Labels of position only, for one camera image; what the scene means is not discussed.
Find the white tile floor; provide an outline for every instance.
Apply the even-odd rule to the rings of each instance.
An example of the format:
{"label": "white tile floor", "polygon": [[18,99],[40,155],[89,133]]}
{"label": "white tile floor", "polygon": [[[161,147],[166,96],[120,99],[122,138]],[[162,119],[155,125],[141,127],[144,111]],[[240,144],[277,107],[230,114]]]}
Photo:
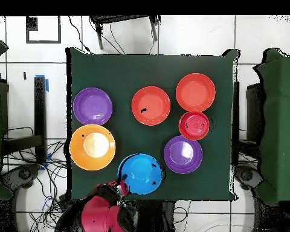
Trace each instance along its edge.
{"label": "white tile floor", "polygon": [[[56,18],[39,18],[39,30],[33,31],[31,40],[55,40]],[[80,32],[84,45],[93,53],[116,53],[103,39],[104,50],[98,46],[97,35],[89,24],[88,16],[72,16],[73,25]],[[240,81],[240,128],[247,128],[247,103],[245,91],[248,85],[259,82],[253,66],[260,63],[267,48],[279,47],[290,54],[290,16],[162,16],[159,28],[160,54],[192,54],[219,56],[230,48],[240,50],[238,81]],[[148,53],[152,47],[148,18],[117,22],[111,25],[112,32],[125,53]],[[119,49],[112,37],[109,25],[104,26],[104,37]],[[45,75],[49,79],[47,92],[47,138],[48,144],[66,138],[66,55],[65,47],[84,49],[78,32],[71,26],[67,16],[61,17],[61,44],[26,44],[25,17],[0,17],[0,40],[8,45],[7,54],[0,57],[0,74],[10,84],[8,94],[9,128],[33,127],[33,77]],[[158,53],[155,42],[151,53]],[[15,130],[10,137],[29,135],[29,130]],[[240,138],[246,137],[240,132]],[[64,160],[62,152],[56,158]],[[9,164],[16,160],[9,159]],[[66,170],[60,175],[66,176]],[[44,192],[50,195],[49,178],[45,171],[38,175]],[[59,194],[66,191],[66,178],[56,178]],[[254,204],[251,192],[243,191],[234,182],[235,202],[192,202],[187,224],[175,224],[177,232],[250,232],[254,222]],[[21,189],[17,203],[17,218],[20,232],[29,232],[34,217],[45,203],[41,185],[37,180],[31,188]],[[189,201],[178,201],[176,207],[187,209]],[[185,218],[184,210],[175,210],[175,222]]]}

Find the red plate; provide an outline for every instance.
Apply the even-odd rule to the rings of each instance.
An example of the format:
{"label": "red plate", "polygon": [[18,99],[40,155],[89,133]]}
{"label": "red plate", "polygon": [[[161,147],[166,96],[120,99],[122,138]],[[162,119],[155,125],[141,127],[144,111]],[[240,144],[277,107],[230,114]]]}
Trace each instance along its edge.
{"label": "red plate", "polygon": [[147,86],[134,95],[131,108],[134,117],[140,123],[154,126],[167,118],[171,110],[171,102],[161,88]]}
{"label": "red plate", "polygon": [[201,112],[186,112],[179,119],[178,128],[181,135],[188,140],[198,141],[207,135],[210,122],[207,116]]}
{"label": "red plate", "polygon": [[213,103],[215,93],[214,83],[200,73],[186,75],[176,87],[178,104],[186,111],[206,110]]}

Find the orange-red plate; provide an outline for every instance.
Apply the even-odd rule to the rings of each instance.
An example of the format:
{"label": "orange-red plate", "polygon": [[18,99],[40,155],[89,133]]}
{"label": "orange-red plate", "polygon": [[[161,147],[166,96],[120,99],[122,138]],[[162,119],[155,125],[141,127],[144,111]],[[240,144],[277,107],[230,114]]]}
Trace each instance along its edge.
{"label": "orange-red plate", "polygon": [[140,123],[154,126],[167,118],[171,110],[171,102],[161,88],[147,86],[134,95],[131,108],[134,117]]}
{"label": "orange-red plate", "polygon": [[215,93],[214,83],[200,73],[186,75],[176,87],[178,104],[186,111],[206,110],[213,103]]}

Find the orange plate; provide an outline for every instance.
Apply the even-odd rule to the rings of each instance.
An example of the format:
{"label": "orange plate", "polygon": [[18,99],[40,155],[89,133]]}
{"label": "orange plate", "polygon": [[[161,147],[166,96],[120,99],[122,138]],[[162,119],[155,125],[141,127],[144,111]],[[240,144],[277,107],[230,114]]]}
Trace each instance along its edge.
{"label": "orange plate", "polygon": [[134,117],[140,123],[154,126],[167,118],[171,110],[171,102],[161,88],[147,86],[134,95],[131,108]]}
{"label": "orange plate", "polygon": [[106,167],[115,155],[115,140],[103,126],[87,124],[72,135],[69,151],[82,169],[96,171]]}
{"label": "orange plate", "polygon": [[178,104],[186,111],[206,110],[213,103],[215,93],[214,83],[200,73],[186,75],[176,87]]}

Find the blue tape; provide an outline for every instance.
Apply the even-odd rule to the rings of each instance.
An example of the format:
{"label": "blue tape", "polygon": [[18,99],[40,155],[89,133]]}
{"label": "blue tape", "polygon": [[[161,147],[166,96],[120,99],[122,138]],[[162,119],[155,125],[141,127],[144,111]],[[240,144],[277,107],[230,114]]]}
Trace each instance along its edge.
{"label": "blue tape", "polygon": [[46,79],[46,81],[45,81],[45,89],[46,89],[47,92],[50,91],[50,89],[48,87],[48,79]]}
{"label": "blue tape", "polygon": [[[44,77],[45,78],[45,75],[36,75],[36,77]],[[46,90],[46,92],[50,91],[50,87],[48,86],[48,79],[45,79],[45,90]]]}
{"label": "blue tape", "polygon": [[[48,154],[47,154],[47,160],[51,160],[51,153],[48,153]],[[44,171],[44,170],[45,170],[44,167],[41,167],[41,168],[40,168],[40,171]]]}

